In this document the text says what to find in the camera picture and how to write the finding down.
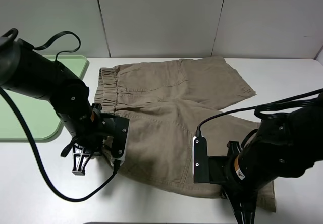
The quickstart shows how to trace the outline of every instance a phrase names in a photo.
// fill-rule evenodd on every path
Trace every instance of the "orange label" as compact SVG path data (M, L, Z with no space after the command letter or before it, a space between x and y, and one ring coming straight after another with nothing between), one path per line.
M92 122L94 122L94 118L95 118L95 114L94 114L94 112L92 111L92 115L91 115L91 118L90 118Z
M235 171L238 171L238 169L239 169L238 158L239 158L239 156L237 156L236 160L234 160L234 170Z
M236 160L234 160L234 170L236 171L239 179L243 180L245 178L245 175L242 173L239 163L238 163L239 156L236 157Z

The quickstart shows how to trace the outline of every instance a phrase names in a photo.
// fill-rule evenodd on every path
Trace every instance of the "seam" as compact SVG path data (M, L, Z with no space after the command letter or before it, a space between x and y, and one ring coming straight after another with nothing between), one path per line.
M173 86L176 86L176 85L180 85L180 84L182 84L185 81L187 81L187 80L182 79L181 81L177 81L174 84L161 85L161 86L159 86L157 88L150 88L150 89L129 89L129 88L127 88L127 89L122 89L121 92L125 92L125 91L127 91L127 92L146 92L146 91L153 91L153 90L157 90L157 89L164 88L164 87L173 87Z
M179 187L181 189L187 189L187 190L200 190L200 191L215 191L214 188L210 187L210 188L205 188L205 187L190 187L190 186L185 186L185 184L182 184L182 183L178 183L178 182L173 182L173 181L168 181L168 180L161 180L161 179L158 179L158 178L155 178L155 177L152 177L152 176L149 176L149 178L147 177L144 177L144 176L141 176L141 175L137 175L137 174L134 174L132 172L127 172L129 175L131 176L134 176L134 177L137 177L141 180L145 180L147 182L157 182L157 183L160 183L160 184L167 184L169 186L175 186L175 187Z
M139 69L141 69L142 67L144 67L145 65L143 64L143 62L141 63L137 63L137 64L132 64L130 67L123 69L121 71L119 71L118 73L118 78L120 77L120 75L132 72L132 71L137 71Z
M180 101L180 98L174 98L174 99L168 99L167 97L165 98L159 98L158 96L141 96L141 95L131 95L131 94L120 94L119 97L132 97L132 98L147 98L151 100L151 98L155 98L156 101L152 101L153 103L158 103L158 102L175 102L175 101Z
M117 82L117 80L118 80L117 79L117 73L114 72L113 76L114 76L114 80L115 80L115 83L116 83L116 102L115 102L115 105L113 107L113 111L116 112L117 105L118 105L119 87L118 87L118 82Z
M187 174L188 174L188 170L190 169L190 164L191 164L191 160L192 160L192 139L193 139L193 134L190 134L190 141L189 141L189 144L188 144L188 156L187 156L187 160L186 160L186 171L185 171L185 175L184 175L184 181L183 181L183 184L185 183L186 181L186 178L187 178Z
M130 117L130 118L143 118L143 119L148 119L148 120L152 120L155 122L159 122L159 123L173 123L181 128L183 128L185 131L187 131L189 134L192 134L192 132L190 132L188 129L186 129L183 125L175 122L175 121L160 121L160 120L156 120L150 117L143 117L143 116L133 116L133 115L129 115L129 114L123 114L123 113L119 113L120 116L124 116L124 117Z
M183 80L184 80L184 81L186 81L186 80L187 80L187 77L186 77L186 74L184 74L184 73L183 73L183 71L182 71L182 68L181 68L180 61L179 61L179 60L177 60L176 65L177 65L177 68L179 69L179 71L180 71L180 72L181 72L181 74L182 74L182 78L183 78Z
M102 83L104 83L103 82L103 77L102 77L102 68L99 71L99 81L100 81L100 79L102 79ZM101 99L101 103L103 102L103 97L104 97L104 85L102 87L102 99Z

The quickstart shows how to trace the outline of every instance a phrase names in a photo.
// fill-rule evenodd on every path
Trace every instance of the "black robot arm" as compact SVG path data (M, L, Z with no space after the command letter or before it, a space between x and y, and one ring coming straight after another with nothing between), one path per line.
M221 185L238 224L254 223L257 193L263 186L277 177L299 177L315 162L323 160L322 92L323 89L316 90L206 119L199 125L193 139L194 182ZM318 98L296 101L318 93ZM289 114L263 113L294 107L302 108ZM207 141L201 135L201 125L219 116L251 109L262 119L259 129L248 134L241 145L229 141L227 156L208 157ZM255 133L255 137L246 145Z
M34 47L21 39L15 41L18 35L17 29L11 29L0 37L1 95L11 107L15 108L14 103L2 89L46 100L53 106L57 116L72 136L70 144L63 149L61 156L66 157L73 150L72 172L74 174L85 175L87 163L93 155L101 155L103 148L111 152L111 164L114 166L116 163L116 169L125 158L129 119L102 113L100 104L91 106L88 101L89 88L57 59L59 53L52 62L35 52L35 50L46 49L56 39L66 34L74 35L81 43L80 38L69 31L53 36L41 47ZM80 45L75 50L64 52L75 52L79 48ZM22 125L25 124L23 119L18 119ZM105 146L103 141L109 136L112 138L112 144ZM36 144L33 150L38 154ZM45 175L45 180L48 179L47 174L42 170L41 172L43 176Z

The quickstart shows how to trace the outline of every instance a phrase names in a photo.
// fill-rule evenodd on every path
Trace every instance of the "panel seam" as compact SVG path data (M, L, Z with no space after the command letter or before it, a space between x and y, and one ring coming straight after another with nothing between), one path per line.
M222 9L223 9L223 4L224 4L224 0L222 0L221 11L220 11L219 20L218 20L218 25L217 25L217 30L216 30L216 36L214 37L214 42L213 42L211 56L213 55L214 45L216 44L216 38L217 38L217 34L218 34L218 28L219 28L219 24L220 24L220 18L221 18L221 13L222 13Z
M103 16L102 16L102 10L101 10L101 5L100 5L100 0L97 0L97 5L98 5L98 8L99 8L99 12L100 12L101 23L102 23L102 27L103 27L103 33L104 33L104 37L105 37L107 51L109 53L109 57L111 58L111 52L110 52L110 48L109 48L109 43L107 41L107 34L106 34L105 26L104 26L104 20L103 20Z
M313 59L317 60L318 56L320 55L320 53L322 51L323 51L323 46L321 47L321 49L318 51L318 53L316 54L316 56Z

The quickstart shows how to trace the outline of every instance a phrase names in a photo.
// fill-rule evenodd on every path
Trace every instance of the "elastic waistband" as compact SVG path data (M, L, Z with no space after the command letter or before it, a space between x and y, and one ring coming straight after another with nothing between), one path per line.
M102 111L114 113L118 100L117 73L114 68L100 68L99 85L95 102L101 103Z

